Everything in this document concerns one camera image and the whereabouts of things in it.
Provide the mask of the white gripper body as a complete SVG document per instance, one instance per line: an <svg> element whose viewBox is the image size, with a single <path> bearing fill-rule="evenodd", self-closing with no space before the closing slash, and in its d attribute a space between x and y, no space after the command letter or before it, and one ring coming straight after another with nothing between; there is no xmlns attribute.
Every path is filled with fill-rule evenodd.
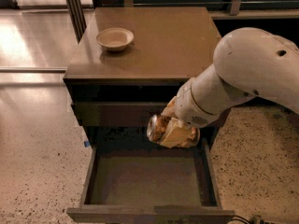
<svg viewBox="0 0 299 224"><path fill-rule="evenodd" d="M194 77L179 88L175 97L174 113L179 120L193 127L203 128L217 120L220 115L207 113L195 102L192 94L193 81Z"/></svg>

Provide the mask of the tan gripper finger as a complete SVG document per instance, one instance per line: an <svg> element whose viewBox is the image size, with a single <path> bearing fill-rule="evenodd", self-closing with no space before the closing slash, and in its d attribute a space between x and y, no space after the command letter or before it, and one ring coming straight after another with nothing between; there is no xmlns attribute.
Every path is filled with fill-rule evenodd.
<svg viewBox="0 0 299 224"><path fill-rule="evenodd" d="M167 104L167 106L164 108L163 112L161 115L163 117L169 117L169 118L175 118L175 104L176 104L176 99L177 97L174 96L171 101Z"/></svg>
<svg viewBox="0 0 299 224"><path fill-rule="evenodd" d="M171 118L159 144L164 147L194 147L195 129L190 128L183 121Z"/></svg>

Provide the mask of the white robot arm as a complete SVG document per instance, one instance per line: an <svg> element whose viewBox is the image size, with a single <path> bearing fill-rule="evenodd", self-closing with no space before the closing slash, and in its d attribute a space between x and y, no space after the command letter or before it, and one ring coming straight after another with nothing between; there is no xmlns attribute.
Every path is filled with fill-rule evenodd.
<svg viewBox="0 0 299 224"><path fill-rule="evenodd" d="M299 113L299 49L265 30L233 30L215 48L213 64L181 86L163 111L170 120L158 143L189 147L224 110L257 96Z"/></svg>

